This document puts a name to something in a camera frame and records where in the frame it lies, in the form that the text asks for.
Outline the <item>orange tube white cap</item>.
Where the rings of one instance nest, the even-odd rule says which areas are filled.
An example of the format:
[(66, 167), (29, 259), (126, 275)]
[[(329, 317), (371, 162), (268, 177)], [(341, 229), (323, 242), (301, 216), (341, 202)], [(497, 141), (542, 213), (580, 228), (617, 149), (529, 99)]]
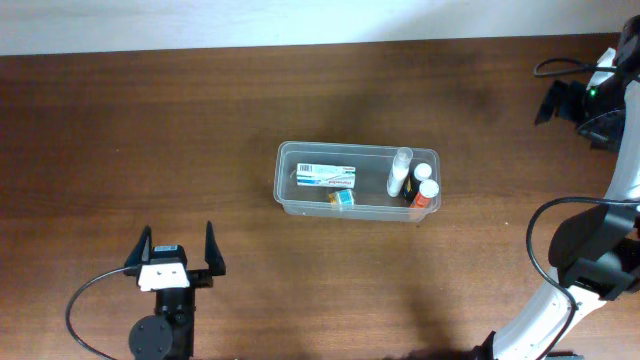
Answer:
[(428, 179), (422, 181), (410, 207), (417, 209), (427, 208), (431, 201), (437, 197), (439, 192), (440, 186), (435, 180)]

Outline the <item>white plastic lotion bottle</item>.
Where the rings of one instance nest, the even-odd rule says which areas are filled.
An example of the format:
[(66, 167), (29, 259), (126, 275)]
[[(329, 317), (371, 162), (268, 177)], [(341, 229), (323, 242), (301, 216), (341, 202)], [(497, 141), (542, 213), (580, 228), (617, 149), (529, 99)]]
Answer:
[(390, 197), (399, 195), (408, 176), (412, 159), (413, 151), (408, 147), (400, 148), (395, 154), (386, 183), (387, 194)]

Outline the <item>clear plastic container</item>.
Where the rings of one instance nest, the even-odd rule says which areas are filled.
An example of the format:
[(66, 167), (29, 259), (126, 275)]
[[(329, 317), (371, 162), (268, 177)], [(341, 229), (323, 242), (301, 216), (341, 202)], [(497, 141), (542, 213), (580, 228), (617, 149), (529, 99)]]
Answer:
[[(394, 146), (286, 141), (278, 149), (274, 199), (291, 215), (420, 222), (439, 210), (442, 196), (437, 195), (424, 209), (412, 209), (401, 195), (390, 197), (386, 183), (397, 152)], [(299, 186), (296, 170), (300, 163), (355, 167), (354, 203), (332, 204), (329, 195), (334, 188)]]

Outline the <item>white Panadol medicine box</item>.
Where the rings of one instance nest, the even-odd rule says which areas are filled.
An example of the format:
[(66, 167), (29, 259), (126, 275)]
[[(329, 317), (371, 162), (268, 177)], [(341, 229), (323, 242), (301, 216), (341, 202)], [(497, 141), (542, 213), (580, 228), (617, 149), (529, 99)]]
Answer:
[(305, 187), (353, 189), (356, 182), (352, 166), (298, 163), (295, 174), (297, 184)]

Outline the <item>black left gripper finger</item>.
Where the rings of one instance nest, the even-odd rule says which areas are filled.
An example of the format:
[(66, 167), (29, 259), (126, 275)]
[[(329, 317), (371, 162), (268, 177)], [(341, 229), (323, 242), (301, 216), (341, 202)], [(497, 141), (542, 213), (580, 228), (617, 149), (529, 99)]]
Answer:
[(212, 276), (224, 276), (226, 274), (226, 264), (215, 240), (211, 221), (206, 224), (204, 259)]
[(150, 226), (145, 226), (142, 234), (127, 257), (124, 266), (139, 266), (149, 260), (152, 244), (152, 231)]

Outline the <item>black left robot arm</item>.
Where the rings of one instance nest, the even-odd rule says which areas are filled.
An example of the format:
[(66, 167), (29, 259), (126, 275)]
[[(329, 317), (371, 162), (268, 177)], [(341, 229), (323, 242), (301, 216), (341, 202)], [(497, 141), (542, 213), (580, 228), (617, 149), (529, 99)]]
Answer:
[(180, 245), (154, 246), (145, 227), (124, 266), (142, 292), (155, 294), (151, 315), (137, 321), (129, 333), (129, 349), (136, 359), (189, 359), (194, 351), (196, 296), (211, 288), (214, 278), (226, 274), (226, 264), (215, 240), (212, 223), (206, 224), (204, 260), (207, 267), (190, 270)]

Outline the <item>small gold-lidded jar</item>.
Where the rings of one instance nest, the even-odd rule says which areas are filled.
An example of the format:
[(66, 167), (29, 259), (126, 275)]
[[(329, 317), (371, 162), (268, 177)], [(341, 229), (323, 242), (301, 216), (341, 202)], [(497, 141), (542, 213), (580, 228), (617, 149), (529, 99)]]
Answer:
[(352, 189), (341, 189), (328, 195), (329, 203), (332, 206), (343, 207), (356, 204), (355, 195)]

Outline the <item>dark syrup bottle white cap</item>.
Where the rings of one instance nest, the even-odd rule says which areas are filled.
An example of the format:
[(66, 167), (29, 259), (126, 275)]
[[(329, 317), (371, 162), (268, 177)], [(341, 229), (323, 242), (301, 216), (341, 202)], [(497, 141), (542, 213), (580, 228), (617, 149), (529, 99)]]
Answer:
[(412, 202), (419, 191), (420, 184), (428, 180), (432, 175), (432, 167), (428, 163), (419, 163), (410, 174), (407, 175), (402, 195), (408, 202)]

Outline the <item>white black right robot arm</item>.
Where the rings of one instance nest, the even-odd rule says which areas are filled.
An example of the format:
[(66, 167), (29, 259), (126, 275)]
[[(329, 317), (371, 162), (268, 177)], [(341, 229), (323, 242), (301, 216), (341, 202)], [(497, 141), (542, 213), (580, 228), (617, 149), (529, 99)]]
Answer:
[[(618, 45), (597, 63), (567, 59), (566, 74), (588, 73), (589, 83), (565, 83), (551, 73), (536, 124), (559, 117), (572, 122), (592, 148), (616, 154), (611, 183), (602, 198), (561, 197), (541, 205), (526, 230), (525, 243), (543, 284), (505, 327), (474, 347), (469, 359), (551, 359), (553, 348), (584, 317), (639, 290), (639, 19), (623, 26)], [(533, 250), (539, 217), (561, 204), (587, 210), (566, 219), (554, 233), (544, 270)]]

